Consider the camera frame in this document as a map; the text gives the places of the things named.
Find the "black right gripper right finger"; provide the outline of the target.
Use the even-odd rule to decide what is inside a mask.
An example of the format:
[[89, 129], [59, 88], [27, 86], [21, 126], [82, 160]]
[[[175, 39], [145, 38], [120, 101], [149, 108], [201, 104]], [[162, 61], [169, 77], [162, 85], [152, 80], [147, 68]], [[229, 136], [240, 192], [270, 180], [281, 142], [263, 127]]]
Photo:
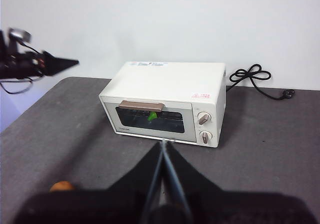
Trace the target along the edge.
[[198, 172], [172, 145], [163, 144], [173, 199], [194, 224], [315, 224], [299, 198], [281, 193], [226, 191]]

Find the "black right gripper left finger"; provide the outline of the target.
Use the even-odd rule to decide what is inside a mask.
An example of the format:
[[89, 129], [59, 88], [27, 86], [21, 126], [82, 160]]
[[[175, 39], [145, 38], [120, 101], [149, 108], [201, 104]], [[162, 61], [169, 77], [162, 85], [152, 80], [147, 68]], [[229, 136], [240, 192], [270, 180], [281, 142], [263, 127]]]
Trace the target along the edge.
[[55, 191], [29, 198], [15, 224], [138, 224], [159, 198], [162, 147], [157, 142], [107, 189]]

